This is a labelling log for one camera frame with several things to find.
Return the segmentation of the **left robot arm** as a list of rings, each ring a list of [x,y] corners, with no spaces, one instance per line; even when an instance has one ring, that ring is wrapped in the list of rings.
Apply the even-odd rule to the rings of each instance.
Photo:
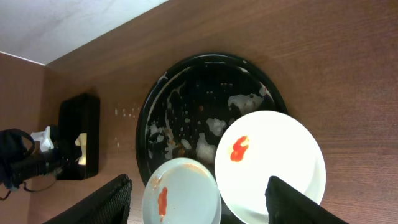
[[[60,137],[57,126],[30,134],[16,128],[1,131],[1,184],[8,189],[1,200],[5,201],[21,185],[31,192],[26,180],[57,175],[82,155],[80,146],[71,146]]]

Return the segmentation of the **yellow sponge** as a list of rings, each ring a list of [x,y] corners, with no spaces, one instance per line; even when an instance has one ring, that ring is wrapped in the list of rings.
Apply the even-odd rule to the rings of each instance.
[[[86,147],[87,147],[87,134],[81,133],[75,140],[75,145],[80,147],[81,156],[78,158],[78,164],[81,166],[86,165]]]

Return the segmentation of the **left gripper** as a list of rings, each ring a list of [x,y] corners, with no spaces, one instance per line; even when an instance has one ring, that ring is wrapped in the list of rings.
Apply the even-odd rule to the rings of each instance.
[[[81,180],[80,147],[60,136],[57,126],[50,126],[54,149],[33,152],[18,163],[18,179],[27,180],[39,175],[53,174],[58,180]]]

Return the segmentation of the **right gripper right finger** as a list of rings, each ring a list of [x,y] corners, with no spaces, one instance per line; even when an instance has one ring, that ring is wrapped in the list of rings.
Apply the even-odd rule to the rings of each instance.
[[[265,197],[269,224],[347,224],[276,176]]]

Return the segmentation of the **white plate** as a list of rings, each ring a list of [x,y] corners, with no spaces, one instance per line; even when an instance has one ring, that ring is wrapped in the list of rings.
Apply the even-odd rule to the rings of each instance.
[[[309,130],[283,113],[252,112],[225,131],[215,156],[222,199],[243,223],[268,222],[265,192],[271,176],[321,203],[325,162]]]

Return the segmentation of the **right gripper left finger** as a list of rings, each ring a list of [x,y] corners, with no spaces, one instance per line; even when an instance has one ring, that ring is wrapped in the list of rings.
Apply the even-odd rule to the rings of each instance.
[[[131,193],[132,180],[120,174],[45,224],[126,224]]]

